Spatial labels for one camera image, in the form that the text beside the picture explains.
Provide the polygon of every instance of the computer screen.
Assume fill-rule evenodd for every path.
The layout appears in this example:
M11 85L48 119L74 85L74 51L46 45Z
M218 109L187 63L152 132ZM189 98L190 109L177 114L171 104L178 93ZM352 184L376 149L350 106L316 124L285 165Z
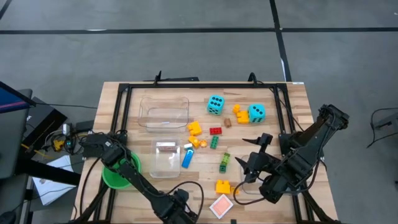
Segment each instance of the computer screen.
M35 106L34 101L0 82L0 113L22 110Z

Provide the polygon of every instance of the red lego brick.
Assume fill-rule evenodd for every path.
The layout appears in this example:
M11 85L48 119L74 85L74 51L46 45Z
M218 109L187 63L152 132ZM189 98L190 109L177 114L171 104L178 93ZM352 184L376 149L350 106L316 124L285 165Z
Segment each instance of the red lego brick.
M210 134L222 134L221 128L210 128Z

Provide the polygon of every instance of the gray floor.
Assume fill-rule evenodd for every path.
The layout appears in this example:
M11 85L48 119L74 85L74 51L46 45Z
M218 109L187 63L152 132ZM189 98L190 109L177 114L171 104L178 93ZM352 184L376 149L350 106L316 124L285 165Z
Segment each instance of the gray floor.
M398 26L396 0L278 0L277 8L283 28ZM13 0L0 20L0 30L179 27L273 27L273 20L269 2L258 0ZM340 220L396 223L398 139L366 146L371 113L398 106L398 32L283 37L292 79L306 83L314 115L332 103L351 116L349 128L325 147ZM245 80L249 72L284 80L274 33L0 35L0 68L1 81L31 88L48 103L90 106L97 105L104 81L153 79L159 70L167 78L203 81ZM93 110L59 110L73 122L95 116ZM35 212L34 223L67 221L75 194Z

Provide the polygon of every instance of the blue die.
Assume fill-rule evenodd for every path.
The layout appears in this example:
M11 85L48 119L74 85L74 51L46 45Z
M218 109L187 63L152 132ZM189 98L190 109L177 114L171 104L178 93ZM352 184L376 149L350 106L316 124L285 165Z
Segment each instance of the blue die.
M258 123L266 120L266 109L264 105L250 105L248 112L251 123Z
M207 103L207 112L214 115L221 115L224 107L224 98L218 95L212 95Z

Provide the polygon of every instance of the wooden tabletop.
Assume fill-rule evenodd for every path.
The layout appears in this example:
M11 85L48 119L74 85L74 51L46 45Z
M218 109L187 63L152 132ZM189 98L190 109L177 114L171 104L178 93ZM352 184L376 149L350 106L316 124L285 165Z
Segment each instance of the wooden tabletop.
M107 133L111 127L111 120L116 101L118 82L104 83L101 98L99 100L98 110L95 118L94 131L102 131ZM305 129L313 123L310 104L308 102L305 86L302 83L287 83L289 90L290 104L295 119ZM206 105L210 95L221 95L225 98L225 105L223 114L221 116L210 115L206 112ZM217 149L210 149L210 147L199 148L195 150L188 169L181 167L179 177L170 179L154 179L149 175L151 164L151 141L159 136L173 136L181 139L182 144L188 143L189 133L173 133L173 134L159 134L149 133L145 128L138 125L139 105L141 99L145 96L157 99L169 99L177 97L187 97L189 99L189 120L198 121L201 125L203 133L198 136L199 139L206 139L210 143L211 136L209 128L215 126L222 126L223 134L220 135L220 140ZM238 124L236 117L232 112L232 107L235 104L240 104L241 108L247 108L250 104L262 103L266 107L266 120L261 124ZM124 103L121 105L118 128L123 112ZM284 121L286 130L289 130L287 122L286 110L284 112ZM224 126L224 118L230 118L232 127L226 128ZM236 186L241 181L241 169L234 157L244 157L250 152L258 152L259 146L249 144L242 141L242 138L255 139L262 133L269 133L274 136L271 145L267 148L267 152L274 156L280 157L280 147L277 135L280 134L279 123L277 119L277 112L275 108L275 99L273 93L268 89L238 89L238 88L147 88L147 89L133 89L131 104L129 108L129 117L127 128L129 140L127 147L136 153L142 163L142 174L148 181L153 184L158 190L164 192L169 191L172 187L185 180L193 180L200 183L205 191L205 201L203 210L200 214L199 223L229 223L231 219L237 219L238 223L295 223L295 215L292 204L292 197L284 195L276 204L267 202L266 200L252 204L252 205L238 205L232 198L232 195L227 195L234 203L232 209L222 218L217 219L216 216L209 209L209 206L220 196L216 194L216 181L228 180L232 186ZM231 160L227 166L226 173L219 173L220 162L223 158L224 152L231 154ZM185 151L181 151L181 161L185 156ZM80 195L83 181L87 175L88 169L93 164L94 159L88 159L85 162L83 172L81 175L81 182L78 188L75 205L79 210ZM98 192L98 187L101 179L103 165L97 163L91 172L85 196L83 198L83 210L90 204L94 196ZM238 200L248 202L253 199L260 198L258 186L260 183L247 185L244 187L244 192L240 189ZM186 184L181 186L190 194L188 204L190 208L197 212L200 205L200 189L193 184ZM316 181L310 189L310 193L318 202L319 206L331 218L337 219L335 205L330 191L330 186L327 178L325 168L320 165ZM105 195L101 218L105 218L106 206L108 204L108 193ZM302 216L306 219L304 212L304 202L301 195L299 200L302 209ZM116 191L116 198L114 201L114 209L112 216L112 223L159 223L160 220L154 215L153 210L148 200L144 198L134 187L129 187L124 190Z

